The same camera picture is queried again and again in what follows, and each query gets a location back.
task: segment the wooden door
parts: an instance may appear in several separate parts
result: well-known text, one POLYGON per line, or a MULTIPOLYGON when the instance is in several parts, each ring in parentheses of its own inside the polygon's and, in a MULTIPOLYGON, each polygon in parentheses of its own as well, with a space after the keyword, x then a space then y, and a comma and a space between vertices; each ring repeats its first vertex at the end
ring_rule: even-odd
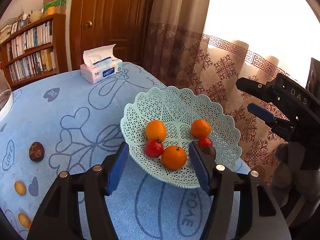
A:
POLYGON ((141 65, 152 3, 153 0, 72 0, 72 69, 80 69, 85 50, 111 44, 116 44, 115 57, 141 65))

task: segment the screw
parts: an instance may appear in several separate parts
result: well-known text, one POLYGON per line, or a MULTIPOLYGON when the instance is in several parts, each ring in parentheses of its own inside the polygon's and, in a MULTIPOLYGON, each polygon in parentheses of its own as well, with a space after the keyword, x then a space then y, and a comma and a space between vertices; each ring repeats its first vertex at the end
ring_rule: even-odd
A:
POLYGON ((65 178, 66 176, 68 176, 68 173, 66 171, 62 171, 62 172, 60 172, 59 176, 61 178, 65 178))
POLYGON ((94 171, 101 171, 102 170, 102 166, 101 165, 94 165, 93 166, 93 170, 94 171))
POLYGON ((258 177, 259 173, 257 171, 250 171, 252 177, 258 177))
POLYGON ((224 170, 225 170, 225 166, 223 166, 222 164, 218 164, 218 165, 216 166, 216 169, 217 169, 218 171, 224 171, 224 170))

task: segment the fruit basket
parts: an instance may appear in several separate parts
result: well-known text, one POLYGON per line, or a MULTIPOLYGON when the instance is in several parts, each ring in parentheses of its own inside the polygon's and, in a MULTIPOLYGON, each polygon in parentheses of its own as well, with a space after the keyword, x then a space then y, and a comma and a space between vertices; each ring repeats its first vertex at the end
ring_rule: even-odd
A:
POLYGON ((196 173, 188 157, 188 145, 197 140, 190 133, 190 126, 196 119, 203 119, 211 126, 208 136, 216 149, 216 162, 232 171, 242 153, 238 142, 240 131, 234 120, 223 114, 222 106, 211 102, 206 95, 195 96, 190 89, 169 86, 164 90, 151 88, 139 93, 133 104, 124 108, 120 126, 125 141, 129 145, 131 157, 151 176, 177 187, 200 187, 196 173), (145 127, 152 120, 161 120, 167 129, 163 146, 178 145, 187 153, 187 162, 179 170, 169 170, 161 164, 161 157, 146 156, 145 127))

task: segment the red tomato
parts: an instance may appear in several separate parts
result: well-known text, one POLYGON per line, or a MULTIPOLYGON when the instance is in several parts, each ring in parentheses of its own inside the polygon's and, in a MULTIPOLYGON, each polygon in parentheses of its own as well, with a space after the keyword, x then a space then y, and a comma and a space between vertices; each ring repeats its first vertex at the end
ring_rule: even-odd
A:
POLYGON ((160 141, 148 141, 145 148, 145 154, 150 158, 158 158, 163 153, 163 145, 160 141))
POLYGON ((212 141, 209 138, 202 138, 198 142, 199 147, 201 146, 212 146, 212 141))

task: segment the blue tablecloth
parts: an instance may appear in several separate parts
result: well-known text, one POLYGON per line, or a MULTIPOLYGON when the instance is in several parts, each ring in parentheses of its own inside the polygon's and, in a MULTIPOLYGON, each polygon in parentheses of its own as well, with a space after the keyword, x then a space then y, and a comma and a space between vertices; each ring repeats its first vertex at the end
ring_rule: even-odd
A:
MULTIPOLYGON (((19 89, 9 114, 0 122, 0 207, 12 226, 26 239, 28 230, 18 213, 33 220, 57 175, 88 170, 113 154, 123 141, 120 120, 127 103, 137 93, 164 85, 143 68, 124 63, 122 73, 92 85, 80 71, 52 76, 19 89), (41 142, 45 157, 30 161, 28 149, 41 142), (27 187, 24 196, 15 181, 27 187)), ((242 160, 237 172, 248 173, 242 160)), ((79 196, 84 238, 91 239, 84 196, 79 196)), ((129 157, 118 189, 106 197, 119 239, 198 240, 212 198, 200 188, 183 189, 147 175, 129 157)), ((228 239, 235 234, 239 195, 235 193, 233 220, 228 239)))

